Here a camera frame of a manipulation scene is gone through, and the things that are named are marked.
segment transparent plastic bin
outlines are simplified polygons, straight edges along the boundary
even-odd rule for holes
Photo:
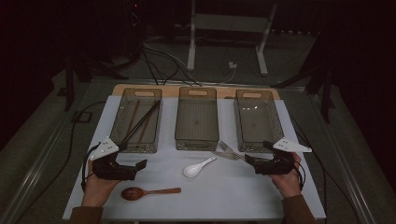
[[[238,90],[233,105],[238,150],[271,152],[262,141],[275,143],[284,137],[272,92]]]
[[[219,141],[216,89],[180,88],[175,140],[178,150],[216,150]]]
[[[114,120],[110,138],[115,143],[121,142],[154,104],[161,100],[162,91],[160,89],[125,89],[121,96],[120,106]],[[128,140],[128,147],[122,152],[157,152],[161,103]]]

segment spoon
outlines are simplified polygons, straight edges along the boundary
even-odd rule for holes
[[[136,201],[146,196],[148,194],[168,194],[168,193],[180,193],[181,188],[174,189],[156,189],[156,190],[143,190],[138,187],[131,187],[128,189],[124,189],[121,193],[123,199],[128,201]]]
[[[197,164],[194,164],[194,165],[186,166],[186,167],[184,168],[184,170],[183,170],[183,174],[184,174],[184,176],[186,176],[186,177],[193,178],[193,177],[195,177],[196,175],[199,174],[199,172],[202,170],[202,168],[203,168],[205,165],[207,165],[208,163],[210,163],[210,162],[212,162],[212,161],[215,161],[215,160],[216,160],[216,157],[215,157],[215,156],[212,156],[212,157],[210,157],[210,158],[208,158],[208,159],[206,159],[205,161],[202,161],[202,162],[200,162],[200,163],[197,163]]]

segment human hand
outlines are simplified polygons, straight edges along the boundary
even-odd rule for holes
[[[301,158],[295,152],[291,152],[296,167],[299,167]],[[299,175],[296,170],[291,170],[286,175],[269,175],[274,185],[279,189],[283,198],[289,198],[301,194]]]
[[[105,180],[92,174],[92,161],[89,161],[87,184],[81,206],[102,207],[111,191],[120,183],[120,180]]]

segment dark background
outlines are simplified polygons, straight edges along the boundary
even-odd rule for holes
[[[50,79],[64,69],[64,58],[70,48],[101,60],[109,59],[111,52],[120,53],[115,50],[115,43],[128,34],[118,32],[114,25],[122,20],[123,4],[112,2],[113,7],[100,0],[84,3],[6,0],[1,3],[0,75],[3,79],[0,90],[4,102],[0,148],[52,91]],[[175,35],[175,23],[189,23],[190,1],[131,2],[139,4],[136,13],[142,25],[155,27],[161,35]],[[200,2],[197,11],[253,16],[268,11],[263,1],[197,2]],[[256,10],[249,10],[252,5],[256,5]],[[114,21],[107,20],[109,23],[98,20],[112,18],[112,15]],[[395,15],[396,7],[388,2],[279,1],[273,22],[275,33],[293,31],[318,35],[320,32],[302,72],[320,63],[330,66],[332,83],[340,88],[394,189],[396,153],[390,141],[395,124],[392,117],[395,97],[391,91],[396,75]],[[90,80],[89,76],[80,78]]]

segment white tabletop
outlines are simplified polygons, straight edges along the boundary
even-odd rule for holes
[[[109,96],[99,120],[91,147],[110,135],[120,103],[120,96]],[[256,175],[244,161],[232,161],[217,156],[198,176],[187,178],[183,168],[213,156],[207,151],[180,151],[175,147],[177,98],[163,98],[159,146],[154,154],[121,153],[117,162],[135,165],[148,159],[147,167],[137,172],[134,181],[124,181],[113,190],[104,206],[103,219],[135,221],[203,221],[203,220],[264,220],[282,218],[281,196],[268,176]],[[285,137],[297,142],[296,134],[283,101],[276,109]],[[219,136],[237,151],[233,100],[218,100]],[[312,175],[305,162],[306,181],[303,195],[315,218],[325,218]],[[73,207],[80,206],[83,192],[78,175],[64,211],[69,219]],[[126,201],[120,193],[129,187],[146,190],[181,188],[177,194],[152,194],[138,201]]]

